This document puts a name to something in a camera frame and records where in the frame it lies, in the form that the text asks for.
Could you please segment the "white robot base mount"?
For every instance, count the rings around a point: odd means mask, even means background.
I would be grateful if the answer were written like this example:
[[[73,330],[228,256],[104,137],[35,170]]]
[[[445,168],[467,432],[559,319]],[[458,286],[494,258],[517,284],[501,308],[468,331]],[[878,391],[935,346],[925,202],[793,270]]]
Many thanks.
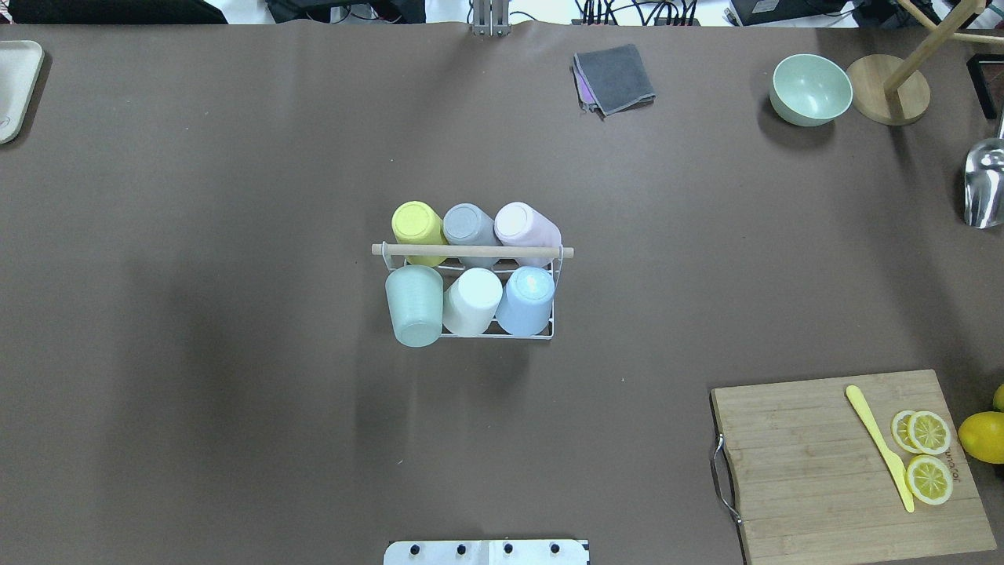
[[[560,538],[392,542],[384,564],[589,564],[587,541]]]

